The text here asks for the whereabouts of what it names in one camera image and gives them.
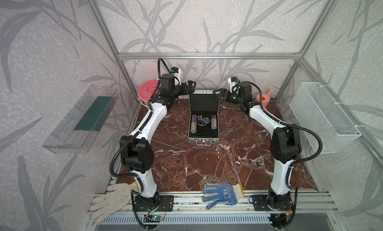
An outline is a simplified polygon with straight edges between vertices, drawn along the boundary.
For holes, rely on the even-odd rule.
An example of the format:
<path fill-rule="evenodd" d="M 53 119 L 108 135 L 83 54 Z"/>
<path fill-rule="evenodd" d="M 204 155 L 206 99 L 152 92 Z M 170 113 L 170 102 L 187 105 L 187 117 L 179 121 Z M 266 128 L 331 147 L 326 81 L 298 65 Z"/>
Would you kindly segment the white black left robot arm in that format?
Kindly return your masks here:
<path fill-rule="evenodd" d="M 134 177 L 139 184 L 140 195 L 146 199 L 154 199 L 158 194 L 151 170 L 154 162 L 152 137 L 175 100 L 195 91 L 195 82 L 180 82 L 178 68 L 169 68 L 163 58 L 158 59 L 157 70 L 157 85 L 147 102 L 149 110 L 130 135 L 121 137 L 120 148 L 109 167 L 115 178 Z"/>

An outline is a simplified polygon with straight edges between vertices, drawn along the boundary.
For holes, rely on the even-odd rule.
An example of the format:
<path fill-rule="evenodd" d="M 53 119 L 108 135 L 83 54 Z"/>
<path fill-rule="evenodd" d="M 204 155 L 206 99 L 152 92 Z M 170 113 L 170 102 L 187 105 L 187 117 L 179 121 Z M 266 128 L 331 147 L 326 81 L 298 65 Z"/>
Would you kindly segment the silver aluminium poker case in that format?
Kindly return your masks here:
<path fill-rule="evenodd" d="M 212 90 L 196 90 L 189 96 L 190 124 L 188 139 L 197 146 L 219 141 L 219 99 Z"/>

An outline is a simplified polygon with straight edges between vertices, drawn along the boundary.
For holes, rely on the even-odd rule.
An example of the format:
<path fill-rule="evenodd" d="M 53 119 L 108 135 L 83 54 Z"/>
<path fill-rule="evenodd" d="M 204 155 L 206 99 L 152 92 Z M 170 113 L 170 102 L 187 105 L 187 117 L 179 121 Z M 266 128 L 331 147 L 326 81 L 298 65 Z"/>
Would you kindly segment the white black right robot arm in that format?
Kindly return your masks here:
<path fill-rule="evenodd" d="M 231 90 L 220 88 L 213 91 L 217 98 L 237 104 L 241 111 L 261 124 L 271 136 L 270 153 L 274 158 L 274 176 L 269 188 L 269 195 L 274 199 L 288 196 L 292 185 L 291 172 L 298 163 L 310 161 L 323 149 L 323 142 L 314 131 L 289 124 L 271 114 L 262 103 L 262 91 L 252 82 L 235 82 Z M 303 159 L 298 156 L 302 151 L 300 132 L 312 135 L 318 142 L 317 151 Z"/>

